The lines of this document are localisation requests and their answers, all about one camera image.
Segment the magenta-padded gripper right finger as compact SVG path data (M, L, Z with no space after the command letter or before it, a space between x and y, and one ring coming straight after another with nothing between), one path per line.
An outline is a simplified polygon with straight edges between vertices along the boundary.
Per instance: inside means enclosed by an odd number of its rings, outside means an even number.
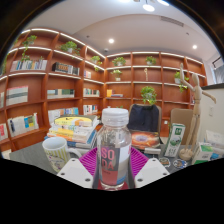
M129 188L140 188L169 175L169 171L157 158L148 158L131 148Z

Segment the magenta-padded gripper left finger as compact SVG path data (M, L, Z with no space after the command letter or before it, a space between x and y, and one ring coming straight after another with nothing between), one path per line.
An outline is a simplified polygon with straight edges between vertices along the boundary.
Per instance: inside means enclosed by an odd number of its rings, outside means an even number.
M97 149L91 149L79 159L71 158L58 176L84 188L98 186Z

